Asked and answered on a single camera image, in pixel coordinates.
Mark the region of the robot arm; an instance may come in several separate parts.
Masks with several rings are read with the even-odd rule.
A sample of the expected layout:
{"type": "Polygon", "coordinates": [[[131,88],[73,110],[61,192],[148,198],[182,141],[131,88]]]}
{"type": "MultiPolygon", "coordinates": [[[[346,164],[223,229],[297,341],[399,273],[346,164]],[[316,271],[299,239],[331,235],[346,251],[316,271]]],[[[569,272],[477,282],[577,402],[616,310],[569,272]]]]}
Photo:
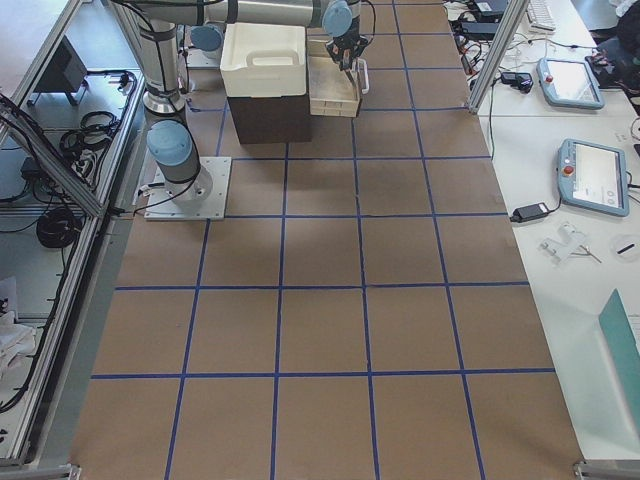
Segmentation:
{"type": "Polygon", "coordinates": [[[149,220],[220,219],[232,161],[199,153],[186,121],[193,69],[222,76],[240,143],[306,142],[315,116],[355,117],[368,90],[356,1],[128,1],[146,81],[149,220]]]}

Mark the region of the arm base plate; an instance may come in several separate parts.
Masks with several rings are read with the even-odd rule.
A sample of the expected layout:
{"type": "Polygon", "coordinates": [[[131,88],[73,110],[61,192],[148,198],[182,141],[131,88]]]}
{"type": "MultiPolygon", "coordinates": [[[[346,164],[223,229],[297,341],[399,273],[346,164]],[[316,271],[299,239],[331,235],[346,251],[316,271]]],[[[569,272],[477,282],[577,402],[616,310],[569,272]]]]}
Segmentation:
{"type": "Polygon", "coordinates": [[[176,199],[170,200],[186,188],[169,183],[164,185],[164,175],[155,169],[153,183],[163,185],[149,193],[150,208],[142,214],[149,221],[223,220],[226,212],[228,187],[232,169],[230,157],[201,157],[201,169],[195,183],[176,199]]]}

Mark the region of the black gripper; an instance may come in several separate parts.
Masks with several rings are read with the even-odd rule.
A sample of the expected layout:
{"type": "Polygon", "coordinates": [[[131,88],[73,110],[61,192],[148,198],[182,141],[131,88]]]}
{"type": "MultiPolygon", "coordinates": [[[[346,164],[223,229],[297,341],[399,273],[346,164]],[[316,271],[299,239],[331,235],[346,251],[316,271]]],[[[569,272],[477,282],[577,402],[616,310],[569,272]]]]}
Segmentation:
{"type": "Polygon", "coordinates": [[[331,60],[339,68],[350,68],[362,56],[369,46],[370,40],[358,32],[351,32],[334,37],[325,44],[331,60]]]}

